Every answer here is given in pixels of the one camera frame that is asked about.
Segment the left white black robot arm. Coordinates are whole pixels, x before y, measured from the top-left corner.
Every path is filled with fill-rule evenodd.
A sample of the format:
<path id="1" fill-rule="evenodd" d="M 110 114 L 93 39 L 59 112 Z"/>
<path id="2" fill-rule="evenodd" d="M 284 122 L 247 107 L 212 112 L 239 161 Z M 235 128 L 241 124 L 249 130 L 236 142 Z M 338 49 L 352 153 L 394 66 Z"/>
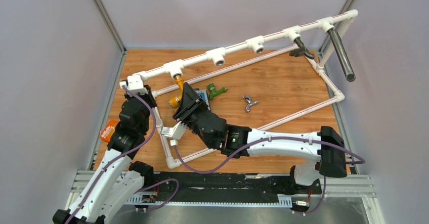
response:
<path id="1" fill-rule="evenodd" d="M 137 190 L 153 188 L 153 167 L 132 160 L 156 131 L 155 125 L 149 127 L 156 101 L 147 85 L 138 93 L 126 90 L 125 98 L 101 165 L 79 197 L 56 211 L 53 223 L 110 223 Z"/>

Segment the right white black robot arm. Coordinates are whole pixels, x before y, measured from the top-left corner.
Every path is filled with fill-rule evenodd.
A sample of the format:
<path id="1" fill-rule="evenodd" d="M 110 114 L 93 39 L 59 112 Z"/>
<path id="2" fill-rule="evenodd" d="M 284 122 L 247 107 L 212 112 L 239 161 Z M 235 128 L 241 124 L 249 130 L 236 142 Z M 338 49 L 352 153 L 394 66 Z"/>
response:
<path id="1" fill-rule="evenodd" d="M 228 124 L 208 109 L 207 103 L 185 82 L 182 98 L 173 118 L 199 136 L 209 148 L 222 154 L 241 156 L 284 155 L 305 158 L 291 169 L 289 187 L 303 192 L 318 178 L 348 175 L 342 137 L 330 126 L 304 134 L 268 132 Z"/>

